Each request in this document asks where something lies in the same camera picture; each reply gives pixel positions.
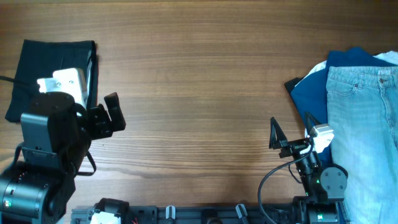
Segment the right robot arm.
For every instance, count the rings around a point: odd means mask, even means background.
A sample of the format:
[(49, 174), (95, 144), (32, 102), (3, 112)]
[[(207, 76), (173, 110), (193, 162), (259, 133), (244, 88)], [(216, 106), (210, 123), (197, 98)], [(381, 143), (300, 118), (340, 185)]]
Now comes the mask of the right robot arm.
[(328, 124), (321, 124), (305, 113), (306, 137), (289, 141), (277, 120), (271, 118), (269, 147), (279, 149), (279, 157), (291, 157), (305, 191), (288, 205), (274, 205), (270, 211), (276, 223), (339, 223), (339, 203), (343, 201), (348, 172), (339, 165), (323, 165), (318, 154), (328, 147), (334, 133)]

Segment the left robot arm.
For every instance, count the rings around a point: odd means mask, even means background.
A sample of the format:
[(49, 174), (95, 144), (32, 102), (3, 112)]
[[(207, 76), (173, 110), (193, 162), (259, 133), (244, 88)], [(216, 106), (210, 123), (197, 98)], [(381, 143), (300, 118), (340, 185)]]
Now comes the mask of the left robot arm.
[(64, 92), (41, 93), (21, 115), (23, 142), (1, 173), (1, 223), (57, 223), (76, 190), (91, 142), (110, 138), (126, 122), (117, 93), (86, 109)]

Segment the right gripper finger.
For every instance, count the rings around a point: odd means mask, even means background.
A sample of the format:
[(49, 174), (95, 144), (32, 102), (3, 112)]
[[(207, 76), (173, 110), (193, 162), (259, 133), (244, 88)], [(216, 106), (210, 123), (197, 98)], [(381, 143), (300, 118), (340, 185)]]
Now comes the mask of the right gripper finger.
[(270, 122), (271, 122), (271, 132), (270, 132), (269, 148), (280, 149), (286, 147), (288, 140), (282, 128), (278, 124), (277, 120), (274, 117), (272, 117), (270, 119)]
[(306, 131), (309, 133), (314, 126), (317, 126), (321, 124), (319, 120), (317, 120), (310, 112), (306, 111), (304, 112), (304, 125), (306, 128)]

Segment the black shorts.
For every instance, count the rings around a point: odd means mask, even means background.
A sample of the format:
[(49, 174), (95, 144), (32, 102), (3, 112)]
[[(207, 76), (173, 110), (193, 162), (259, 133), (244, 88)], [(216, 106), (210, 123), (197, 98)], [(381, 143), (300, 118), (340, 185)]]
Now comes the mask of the black shorts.
[(41, 42), (24, 40), (15, 75), (12, 99), (5, 115), (18, 123), (33, 96), (39, 93), (37, 79), (50, 78), (56, 70), (80, 68), (88, 84), (88, 106), (96, 106), (98, 96), (98, 58), (93, 40), (81, 42)]

